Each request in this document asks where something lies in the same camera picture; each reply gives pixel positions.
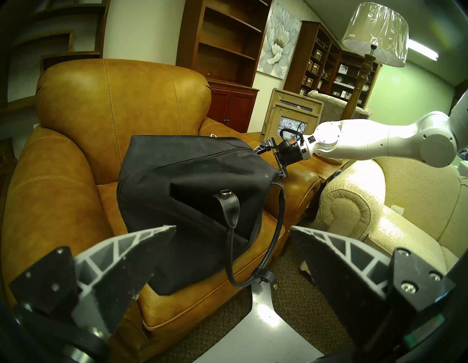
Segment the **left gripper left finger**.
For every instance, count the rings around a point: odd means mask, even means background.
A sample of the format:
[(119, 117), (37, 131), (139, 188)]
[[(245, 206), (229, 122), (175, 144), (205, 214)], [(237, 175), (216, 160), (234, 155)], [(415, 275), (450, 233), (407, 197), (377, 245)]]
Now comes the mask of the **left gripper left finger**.
[(101, 241), (76, 257), (59, 246), (9, 283), (21, 322), (57, 339), (97, 332), (108, 339), (153, 277), (175, 225)]

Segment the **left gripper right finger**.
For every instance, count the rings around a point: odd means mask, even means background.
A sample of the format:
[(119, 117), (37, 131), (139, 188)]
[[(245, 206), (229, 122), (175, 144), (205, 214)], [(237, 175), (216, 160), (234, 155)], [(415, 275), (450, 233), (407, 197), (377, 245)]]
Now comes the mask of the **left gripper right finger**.
[(455, 283), (407, 247), (391, 257), (350, 237), (300, 226), (290, 237), (358, 348), (390, 348), (442, 312)]

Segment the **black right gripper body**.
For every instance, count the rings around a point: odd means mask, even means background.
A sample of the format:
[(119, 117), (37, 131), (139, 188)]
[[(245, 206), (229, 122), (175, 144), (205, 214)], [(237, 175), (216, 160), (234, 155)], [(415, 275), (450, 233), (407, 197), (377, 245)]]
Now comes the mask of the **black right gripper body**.
[(275, 149), (272, 149), (272, 152), (279, 169), (287, 169), (287, 166), (303, 160), (302, 149), (295, 140), (283, 140), (279, 144), (275, 141)]

